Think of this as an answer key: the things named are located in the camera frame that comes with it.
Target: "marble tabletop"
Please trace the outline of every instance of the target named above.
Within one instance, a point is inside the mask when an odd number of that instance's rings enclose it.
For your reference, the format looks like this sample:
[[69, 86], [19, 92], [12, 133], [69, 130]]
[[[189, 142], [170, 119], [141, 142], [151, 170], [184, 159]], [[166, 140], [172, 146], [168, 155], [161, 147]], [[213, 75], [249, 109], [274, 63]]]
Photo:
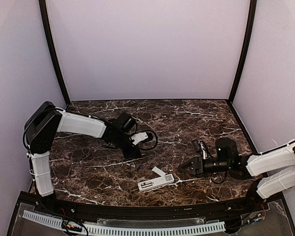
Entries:
[[[239, 154], [251, 152], [224, 100], [81, 101], [72, 102], [67, 111], [104, 119], [127, 112], [136, 119], [138, 131], [154, 130], [159, 144], [151, 151], [142, 151], [143, 158], [125, 161], [119, 149], [103, 147], [100, 139], [57, 134], [50, 166], [59, 199], [108, 206], [182, 206], [243, 197], [253, 181], [228, 176], [223, 184], [214, 184], [208, 175], [193, 177], [178, 172], [178, 165], [197, 156], [193, 139], [205, 141], [213, 155], [214, 142], [220, 137], [235, 140]], [[154, 166], [173, 174], [175, 182], [139, 192], [138, 182], [158, 177], [151, 171]], [[215, 176], [219, 181], [224, 173]]]

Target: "light purple wall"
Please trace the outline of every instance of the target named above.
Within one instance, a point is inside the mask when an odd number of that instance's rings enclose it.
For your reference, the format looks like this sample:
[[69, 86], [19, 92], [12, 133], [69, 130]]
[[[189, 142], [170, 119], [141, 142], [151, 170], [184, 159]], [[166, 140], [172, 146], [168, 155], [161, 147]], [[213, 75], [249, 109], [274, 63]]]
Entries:
[[228, 98], [249, 0], [48, 0], [72, 100]]
[[45, 100], [64, 106], [38, 1], [0, 0], [0, 236], [31, 180], [24, 124]]
[[[258, 1], [234, 106], [258, 151], [295, 137], [295, 0]], [[285, 196], [295, 223], [295, 187]]]

